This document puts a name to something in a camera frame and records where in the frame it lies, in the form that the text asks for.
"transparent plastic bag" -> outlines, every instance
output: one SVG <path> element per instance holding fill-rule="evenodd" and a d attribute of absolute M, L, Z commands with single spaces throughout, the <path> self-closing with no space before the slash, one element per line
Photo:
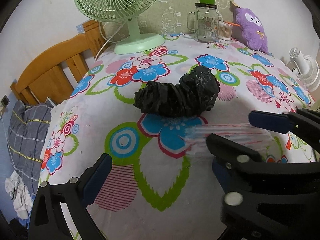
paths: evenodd
<path fill-rule="evenodd" d="M 267 155 L 273 141 L 267 130 L 253 127 L 249 123 L 194 126 L 186 129 L 185 143 L 188 146 L 186 155 L 212 157 L 206 145 L 206 137 L 211 133 L 253 149 L 263 157 Z"/>

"white wall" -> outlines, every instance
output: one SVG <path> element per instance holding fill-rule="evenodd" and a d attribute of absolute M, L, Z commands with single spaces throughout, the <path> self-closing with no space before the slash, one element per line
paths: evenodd
<path fill-rule="evenodd" d="M 269 50 L 284 62 L 298 46 L 316 57 L 319 38 L 311 14 L 301 0 L 235 0 L 262 21 Z M 47 48 L 77 35 L 76 26 L 86 21 L 73 0 L 23 0 L 0 34 L 0 98 L 10 92 L 26 66 Z"/>
<path fill-rule="evenodd" d="M 77 35 L 87 19 L 73 0 L 23 0 L 0 33 L 0 98 L 35 57 Z"/>
<path fill-rule="evenodd" d="M 234 0 L 251 9 L 263 24 L 268 48 L 284 63 L 289 62 L 289 50 L 298 47 L 304 54 L 316 58 L 319 38 L 312 26 L 312 17 L 301 0 Z"/>

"pink flower print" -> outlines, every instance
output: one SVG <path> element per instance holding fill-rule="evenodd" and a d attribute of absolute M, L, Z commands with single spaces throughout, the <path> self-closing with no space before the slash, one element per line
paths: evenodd
<path fill-rule="evenodd" d="M 289 112 L 295 112 L 294 105 L 293 105 L 293 99 L 291 98 L 291 96 L 288 93 L 283 92 L 280 88 L 278 88 L 276 86 L 273 87 L 273 92 L 274 92 L 275 97 L 278 99 L 278 101 L 280 101 L 281 106 L 283 106 Z"/>
<path fill-rule="evenodd" d="M 137 69 L 148 68 L 150 67 L 150 65 L 159 65 L 161 61 L 161 57 L 157 55 L 143 55 L 141 57 L 138 57 L 138 59 L 132 63 L 132 66 L 137 67 Z"/>
<path fill-rule="evenodd" d="M 55 155 L 57 152 L 61 152 L 62 148 L 64 147 L 64 140 L 66 139 L 66 136 L 64 132 L 56 132 L 54 135 L 54 138 L 51 141 L 50 144 L 50 153 L 52 155 Z"/>

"floral bedsheet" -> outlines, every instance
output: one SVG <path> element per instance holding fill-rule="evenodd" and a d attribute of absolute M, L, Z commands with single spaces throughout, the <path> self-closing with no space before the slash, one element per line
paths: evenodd
<path fill-rule="evenodd" d="M 165 36 L 164 45 L 141 53 L 106 51 L 65 104 L 45 149 L 41 181 L 79 177 L 102 153 L 112 170 L 88 207 L 109 240 L 217 239 L 223 191 L 210 159 L 186 155 L 188 127 L 247 123 L 252 110 L 275 113 L 310 107 L 314 99 L 273 55 L 252 51 L 237 40 L 198 43 L 190 36 Z M 149 80 L 179 82 L 197 65 L 220 83 L 214 108 L 191 118 L 141 114 L 134 92 Z M 311 162 L 311 148 L 289 133 L 272 133 L 266 162 Z M 63 211 L 74 239 L 80 236 Z"/>

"fan base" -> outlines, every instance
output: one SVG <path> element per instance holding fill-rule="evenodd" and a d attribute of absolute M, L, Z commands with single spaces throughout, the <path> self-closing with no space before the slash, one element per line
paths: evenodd
<path fill-rule="evenodd" d="M 117 43 L 114 53 L 130 54 L 153 49 L 164 44 L 164 38 L 155 33 L 144 33 L 139 40 L 132 41 L 130 37 Z"/>

